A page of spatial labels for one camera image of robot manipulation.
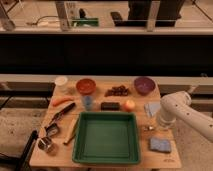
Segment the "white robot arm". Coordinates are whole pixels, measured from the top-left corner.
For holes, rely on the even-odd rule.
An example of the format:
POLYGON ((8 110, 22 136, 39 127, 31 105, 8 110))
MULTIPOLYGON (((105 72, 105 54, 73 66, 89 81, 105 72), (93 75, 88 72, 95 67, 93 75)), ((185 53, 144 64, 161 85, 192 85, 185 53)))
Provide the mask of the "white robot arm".
POLYGON ((190 104, 191 97, 185 91, 164 95, 160 100, 156 122, 159 126, 169 129, 176 119, 181 119, 213 143, 213 118, 194 110, 190 104))

